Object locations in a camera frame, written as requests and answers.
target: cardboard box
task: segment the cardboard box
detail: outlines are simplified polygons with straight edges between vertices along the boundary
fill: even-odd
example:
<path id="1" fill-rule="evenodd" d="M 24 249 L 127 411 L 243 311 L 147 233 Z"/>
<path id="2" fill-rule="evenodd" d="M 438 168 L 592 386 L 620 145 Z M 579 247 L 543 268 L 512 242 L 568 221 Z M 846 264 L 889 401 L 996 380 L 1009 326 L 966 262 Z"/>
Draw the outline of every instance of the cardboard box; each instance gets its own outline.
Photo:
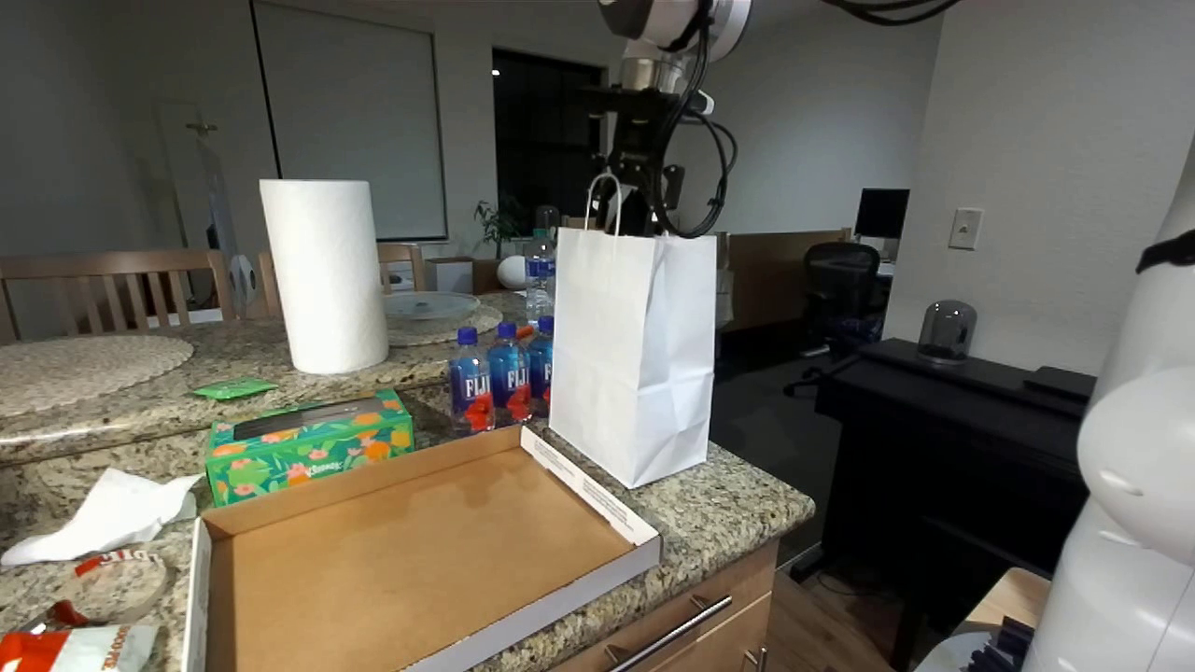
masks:
<path id="1" fill-rule="evenodd" d="M 305 486 L 415 452 L 412 411 L 394 389 L 368 405 L 285 411 L 211 433 L 212 508 Z"/>
<path id="2" fill-rule="evenodd" d="M 531 428 L 211 508 L 188 672 L 470 670 L 649 572 L 658 529 Z"/>

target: box of tissues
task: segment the box of tissues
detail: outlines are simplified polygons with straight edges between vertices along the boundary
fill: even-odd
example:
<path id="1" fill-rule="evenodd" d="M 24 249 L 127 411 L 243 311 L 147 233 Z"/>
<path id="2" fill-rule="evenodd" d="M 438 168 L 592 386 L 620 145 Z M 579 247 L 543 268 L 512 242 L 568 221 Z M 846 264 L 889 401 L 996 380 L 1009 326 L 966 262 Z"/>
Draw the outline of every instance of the box of tissues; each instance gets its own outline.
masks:
<path id="1" fill-rule="evenodd" d="M 212 508 L 297 491 L 415 452 L 415 423 L 394 389 L 368 405 L 285 411 L 211 433 Z"/>

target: white paper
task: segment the white paper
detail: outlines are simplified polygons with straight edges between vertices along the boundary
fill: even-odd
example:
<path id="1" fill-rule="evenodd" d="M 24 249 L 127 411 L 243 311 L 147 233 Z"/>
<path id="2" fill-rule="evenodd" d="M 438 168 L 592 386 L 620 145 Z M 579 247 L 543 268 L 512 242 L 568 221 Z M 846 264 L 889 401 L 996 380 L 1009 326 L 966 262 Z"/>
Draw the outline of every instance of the white paper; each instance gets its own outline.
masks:
<path id="1" fill-rule="evenodd" d="M 353 372 L 389 355 L 371 184 L 260 181 L 290 362 Z"/>
<path id="2" fill-rule="evenodd" d="M 716 240 L 560 233 L 551 425 L 625 486 L 706 461 Z"/>
<path id="3" fill-rule="evenodd" d="M 74 559 L 130 543 L 151 543 L 166 523 L 196 517 L 196 483 L 198 479 L 175 479 L 156 486 L 107 468 L 69 528 L 13 544 L 0 564 Z"/>

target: open cardboard box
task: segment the open cardboard box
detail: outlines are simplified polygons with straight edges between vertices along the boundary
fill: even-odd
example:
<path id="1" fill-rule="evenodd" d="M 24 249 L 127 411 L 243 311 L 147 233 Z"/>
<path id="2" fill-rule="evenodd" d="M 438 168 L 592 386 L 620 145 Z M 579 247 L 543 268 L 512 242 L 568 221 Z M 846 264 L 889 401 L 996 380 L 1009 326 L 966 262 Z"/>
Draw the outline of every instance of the open cardboard box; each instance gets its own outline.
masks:
<path id="1" fill-rule="evenodd" d="M 592 476 L 498 428 L 204 512 L 185 670 L 470 670 L 658 555 Z"/>

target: white robot body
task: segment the white robot body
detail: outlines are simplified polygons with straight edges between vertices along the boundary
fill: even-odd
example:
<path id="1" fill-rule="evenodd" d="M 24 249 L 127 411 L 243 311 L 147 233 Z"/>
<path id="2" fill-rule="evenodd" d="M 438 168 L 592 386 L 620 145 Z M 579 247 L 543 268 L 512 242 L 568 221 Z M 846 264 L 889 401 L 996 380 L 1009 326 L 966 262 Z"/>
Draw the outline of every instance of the white robot body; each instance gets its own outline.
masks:
<path id="1" fill-rule="evenodd" d="M 1189 233 L 1195 155 L 1157 240 Z M 1092 501 L 1052 574 L 1029 672 L 1190 672 L 1195 264 L 1184 253 L 1139 273 L 1081 428 L 1081 469 Z"/>

